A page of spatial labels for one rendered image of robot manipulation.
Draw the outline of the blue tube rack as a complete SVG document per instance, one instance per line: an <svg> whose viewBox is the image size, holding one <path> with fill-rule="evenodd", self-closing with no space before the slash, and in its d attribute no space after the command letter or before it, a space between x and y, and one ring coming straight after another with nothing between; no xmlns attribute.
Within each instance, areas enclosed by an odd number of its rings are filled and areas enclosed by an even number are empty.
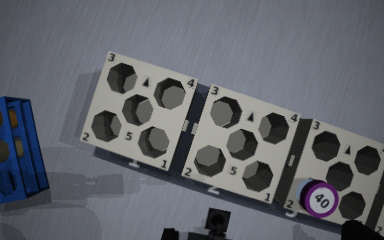
<svg viewBox="0 0 384 240"><path fill-rule="evenodd" d="M8 109L16 112L17 129L12 130ZM7 161L0 163L0 204L2 204L27 199L50 187L30 99L0 97L0 111L3 118L0 139L8 144L10 151ZM14 137L21 138L24 151L24 156L21 158L18 158Z"/></svg>

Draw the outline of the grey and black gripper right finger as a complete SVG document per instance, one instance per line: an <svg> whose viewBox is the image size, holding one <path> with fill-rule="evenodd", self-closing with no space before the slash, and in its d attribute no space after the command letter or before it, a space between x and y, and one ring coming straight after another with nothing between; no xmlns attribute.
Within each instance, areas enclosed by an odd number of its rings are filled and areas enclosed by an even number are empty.
<svg viewBox="0 0 384 240"><path fill-rule="evenodd" d="M341 240L384 240L384 237L357 220L342 224Z"/></svg>

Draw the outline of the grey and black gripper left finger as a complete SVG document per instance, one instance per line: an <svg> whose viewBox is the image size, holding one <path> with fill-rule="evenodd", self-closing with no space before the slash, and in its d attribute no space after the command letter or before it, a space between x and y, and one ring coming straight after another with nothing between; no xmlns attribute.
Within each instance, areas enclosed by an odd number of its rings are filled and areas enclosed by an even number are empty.
<svg viewBox="0 0 384 240"><path fill-rule="evenodd" d="M161 240L179 240L179 231L175 231L175 228L164 228Z"/></svg>

